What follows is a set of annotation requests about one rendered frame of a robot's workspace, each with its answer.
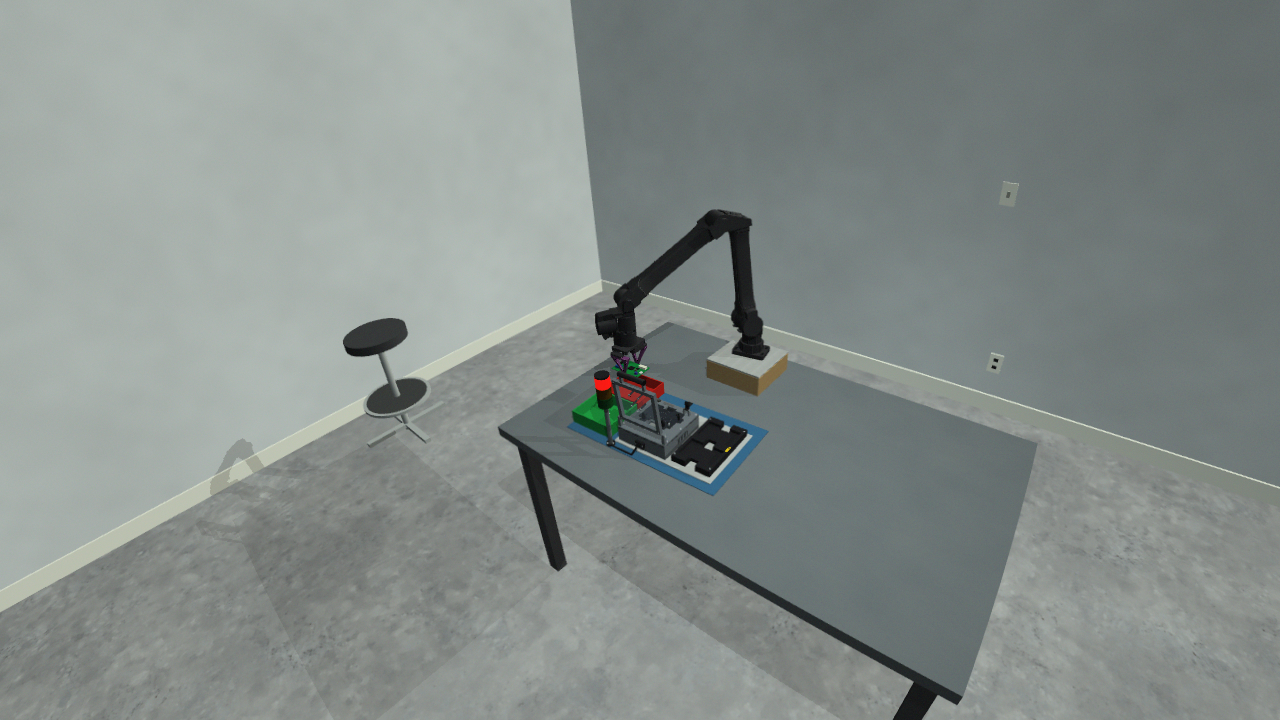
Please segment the red bin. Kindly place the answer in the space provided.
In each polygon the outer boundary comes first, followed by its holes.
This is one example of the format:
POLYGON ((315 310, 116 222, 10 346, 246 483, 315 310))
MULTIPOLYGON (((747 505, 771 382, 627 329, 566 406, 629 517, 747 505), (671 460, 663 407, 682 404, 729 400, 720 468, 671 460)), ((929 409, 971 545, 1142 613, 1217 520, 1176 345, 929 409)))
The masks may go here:
MULTIPOLYGON (((641 378, 641 379, 646 380, 646 389, 657 393, 657 398, 659 398, 662 395, 664 395, 664 382, 655 380, 655 379, 653 379, 650 377, 646 377, 646 375, 639 375, 637 378, 641 378)), ((637 383, 635 383, 632 380, 627 380, 625 378, 623 378, 623 380, 627 382, 627 383, 630 383, 630 384, 632 384, 632 386, 637 386, 637 387, 643 388, 640 384, 637 384, 637 383)), ((612 395, 614 395, 614 389, 613 389, 612 382, 611 382, 611 389, 612 389, 612 395)))

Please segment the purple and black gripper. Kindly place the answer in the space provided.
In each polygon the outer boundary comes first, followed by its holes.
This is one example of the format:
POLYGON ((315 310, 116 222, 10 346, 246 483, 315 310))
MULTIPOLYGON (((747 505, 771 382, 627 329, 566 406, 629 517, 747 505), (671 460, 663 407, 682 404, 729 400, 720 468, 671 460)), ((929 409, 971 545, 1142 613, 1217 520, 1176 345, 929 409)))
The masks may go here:
POLYGON ((622 334, 622 345, 623 345, 623 347, 613 345, 612 346, 611 357, 620 366, 620 370, 626 373, 627 368, 628 368, 628 360, 630 360, 630 357, 626 357, 625 355, 628 355, 628 352, 632 354, 634 361, 639 364, 641 361, 643 354, 646 350, 646 343, 645 343, 644 338, 637 337, 636 328, 635 328, 634 332, 628 331, 627 334, 625 334, 623 331, 620 331, 620 333, 622 334), (636 357, 637 351, 640 351, 639 357, 636 357), (622 354, 620 354, 620 352, 622 352, 622 354), (625 369, 621 366, 620 360, 622 363, 625 363, 625 369))

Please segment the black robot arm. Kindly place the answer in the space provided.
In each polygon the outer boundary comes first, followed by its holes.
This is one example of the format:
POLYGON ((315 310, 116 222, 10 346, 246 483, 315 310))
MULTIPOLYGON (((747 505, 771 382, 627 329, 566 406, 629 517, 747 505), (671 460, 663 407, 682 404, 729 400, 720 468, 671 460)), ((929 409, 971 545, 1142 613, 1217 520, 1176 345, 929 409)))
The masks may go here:
POLYGON ((739 343, 733 346, 732 354, 764 360, 771 351, 771 346, 764 345, 764 340, 762 340, 763 322, 758 316, 753 293, 753 268, 749 243, 749 231, 750 225, 753 225, 753 219, 740 217, 740 214, 719 209, 707 211, 689 234, 678 240, 677 243, 658 258, 655 263, 652 263, 644 272, 634 277, 628 283, 622 284, 620 290, 616 290, 614 302, 617 307, 609 307, 609 310, 595 314, 596 333, 602 334, 604 340, 613 337, 614 345, 623 347, 620 331, 623 331, 625 334, 628 331, 635 331, 634 309, 641 304, 643 299, 657 284, 664 281, 667 275, 689 260, 692 254, 698 252, 699 249, 728 232, 735 284, 735 309, 731 314, 731 320, 733 322, 733 327, 739 328, 739 333, 742 333, 739 343))

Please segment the green circuit board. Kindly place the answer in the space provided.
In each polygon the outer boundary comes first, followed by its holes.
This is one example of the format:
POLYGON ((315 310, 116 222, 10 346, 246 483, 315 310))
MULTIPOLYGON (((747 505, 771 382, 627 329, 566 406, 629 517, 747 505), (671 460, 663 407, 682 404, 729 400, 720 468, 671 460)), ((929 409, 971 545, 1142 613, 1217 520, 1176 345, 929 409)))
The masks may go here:
MULTIPOLYGON (((621 361, 621 366, 625 369, 625 363, 621 361)), ((611 369, 614 369, 616 372, 621 372, 618 365, 614 365, 611 369)), ((639 375, 643 375, 643 373, 646 372, 648 369, 650 369, 650 368, 649 366, 644 366, 644 365, 637 364, 637 363, 628 361, 628 368, 627 368, 626 373, 630 374, 630 375, 635 375, 635 377, 637 375, 639 377, 639 375)))

